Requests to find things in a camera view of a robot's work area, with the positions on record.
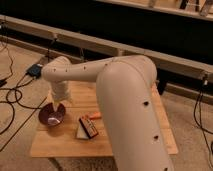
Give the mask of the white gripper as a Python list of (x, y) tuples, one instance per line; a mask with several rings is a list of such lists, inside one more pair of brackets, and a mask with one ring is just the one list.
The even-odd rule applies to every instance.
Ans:
[(51, 85), (51, 95), (54, 100), (53, 101), (54, 111), (57, 111), (59, 101), (67, 100), (69, 103), (72, 103), (68, 81), (51, 82), (50, 85)]

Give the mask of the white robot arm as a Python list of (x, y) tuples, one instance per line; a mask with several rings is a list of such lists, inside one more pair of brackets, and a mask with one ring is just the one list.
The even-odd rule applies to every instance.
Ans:
[(118, 171), (175, 171), (163, 139), (151, 89), (155, 64), (143, 55), (73, 64), (64, 56), (48, 63), (42, 77), (52, 97), (70, 97), (70, 81), (94, 82), (103, 123)]

